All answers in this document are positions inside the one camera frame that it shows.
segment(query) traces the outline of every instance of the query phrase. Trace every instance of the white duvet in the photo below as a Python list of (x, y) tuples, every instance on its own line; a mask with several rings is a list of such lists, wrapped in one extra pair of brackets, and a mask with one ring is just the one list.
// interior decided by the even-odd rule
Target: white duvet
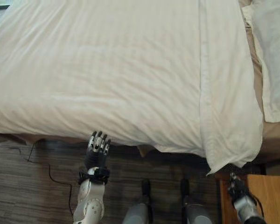
[(216, 172), (259, 152), (253, 81), (237, 0), (19, 1), (0, 21), (0, 133), (102, 130)]

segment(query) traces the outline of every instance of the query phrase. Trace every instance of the dark wood-grain floor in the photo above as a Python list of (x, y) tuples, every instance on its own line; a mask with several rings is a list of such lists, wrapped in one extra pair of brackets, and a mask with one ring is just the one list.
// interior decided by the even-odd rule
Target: dark wood-grain floor
[[(52, 177), (73, 184), (71, 206), (76, 207), (79, 185), (78, 171), (83, 166), (87, 143), (67, 144), (41, 141), (32, 151), (31, 160), (51, 164)], [(0, 224), (64, 224), (72, 223), (68, 210), (69, 187), (52, 182), (48, 166), (33, 164), (28, 157), (30, 147), (13, 142), (0, 143)], [(191, 194), (205, 204), (214, 223), (221, 223), (220, 202), (214, 176), (206, 177), (209, 167), (205, 159), (194, 155), (150, 152), (141, 158), (135, 147), (111, 150), (107, 161), (111, 177), (105, 191), (105, 217), (102, 224), (120, 224), (129, 206), (140, 197), (140, 182), (149, 178), (155, 224), (180, 224), (181, 199), (179, 181), (190, 181)], [(235, 168), (228, 166), (227, 171)], [(255, 172), (257, 168), (248, 169)]]

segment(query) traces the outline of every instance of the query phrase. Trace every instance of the robot leg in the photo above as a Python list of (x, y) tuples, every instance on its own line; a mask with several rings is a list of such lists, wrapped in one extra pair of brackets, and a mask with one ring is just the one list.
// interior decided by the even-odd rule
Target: robot leg
[(189, 197), (189, 182), (181, 180), (182, 224), (212, 224), (210, 216), (203, 205), (194, 203)]
[(150, 206), (150, 181), (142, 181), (142, 198), (127, 212), (122, 224), (151, 224), (153, 211)]
[(132, 206), (122, 224), (148, 224), (148, 207), (144, 203)]

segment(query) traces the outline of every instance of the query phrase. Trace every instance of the wooden nightstand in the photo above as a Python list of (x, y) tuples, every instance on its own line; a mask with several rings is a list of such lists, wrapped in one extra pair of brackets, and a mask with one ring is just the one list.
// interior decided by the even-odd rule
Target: wooden nightstand
[[(268, 224), (280, 224), (280, 176), (247, 175), (244, 179), (251, 193), (262, 203), (265, 221)], [(228, 179), (219, 178), (219, 181), (222, 223), (241, 224), (227, 193)]]

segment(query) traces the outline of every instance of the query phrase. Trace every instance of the pillow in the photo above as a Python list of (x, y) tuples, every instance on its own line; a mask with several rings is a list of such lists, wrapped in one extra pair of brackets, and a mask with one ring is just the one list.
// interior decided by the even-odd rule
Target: pillow
[(242, 8), (263, 73), (266, 122), (280, 121), (280, 0), (254, 0)]

